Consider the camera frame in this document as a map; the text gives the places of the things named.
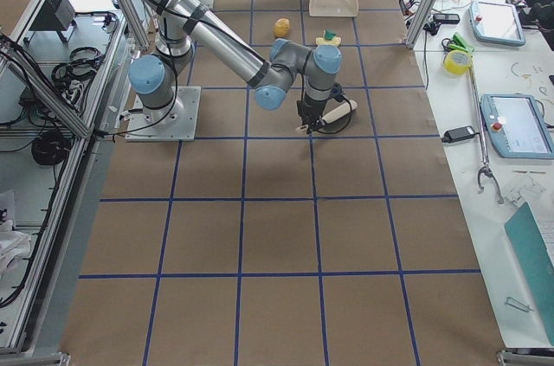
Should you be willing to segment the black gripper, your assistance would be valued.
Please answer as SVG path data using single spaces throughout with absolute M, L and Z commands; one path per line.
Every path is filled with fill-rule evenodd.
M 327 101 L 331 96 L 331 89 L 317 90 L 307 88 L 297 101 L 297 112 L 301 119 L 299 129 L 305 129 L 306 134 L 318 132 L 323 127 L 321 120 Z

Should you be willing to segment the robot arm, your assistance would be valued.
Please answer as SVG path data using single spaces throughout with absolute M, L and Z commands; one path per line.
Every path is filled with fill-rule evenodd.
M 254 89 L 258 106 L 265 110 L 278 109 L 302 77 L 297 112 L 306 133 L 320 132 L 353 112 L 354 105 L 336 82 L 343 60 L 338 48 L 309 48 L 279 38 L 264 59 L 200 0 L 144 1 L 159 16 L 159 52 L 177 58 L 187 53 L 191 42 L 199 42 Z

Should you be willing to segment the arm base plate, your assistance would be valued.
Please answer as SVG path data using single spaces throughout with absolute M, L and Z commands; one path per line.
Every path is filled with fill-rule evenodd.
M 171 109 L 170 103 L 160 110 L 143 107 L 138 95 L 134 108 L 140 113 L 132 114 L 128 121 L 125 138 L 132 142 L 191 142 L 196 136 L 196 122 L 200 105 L 201 87 L 177 88 L 177 100 Z

